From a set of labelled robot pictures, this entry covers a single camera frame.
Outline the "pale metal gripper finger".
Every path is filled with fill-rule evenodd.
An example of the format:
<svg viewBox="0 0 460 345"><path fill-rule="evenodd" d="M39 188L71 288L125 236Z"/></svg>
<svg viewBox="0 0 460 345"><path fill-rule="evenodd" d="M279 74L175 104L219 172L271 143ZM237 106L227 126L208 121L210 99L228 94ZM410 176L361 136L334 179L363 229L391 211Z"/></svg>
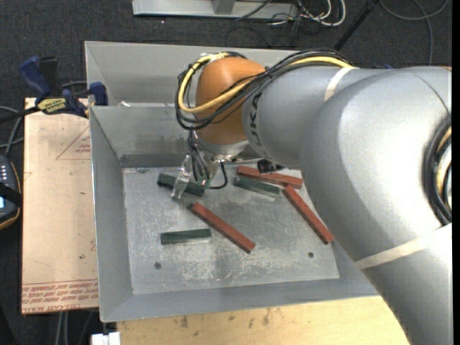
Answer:
<svg viewBox="0 0 460 345"><path fill-rule="evenodd" d="M192 174L192 157L189 153L186 154L181 166L178 169L178 178L180 180L190 180Z"/></svg>
<svg viewBox="0 0 460 345"><path fill-rule="evenodd" d="M172 187L171 196L173 199L181 199L182 194L185 192L190 182L189 177L177 176Z"/></svg>

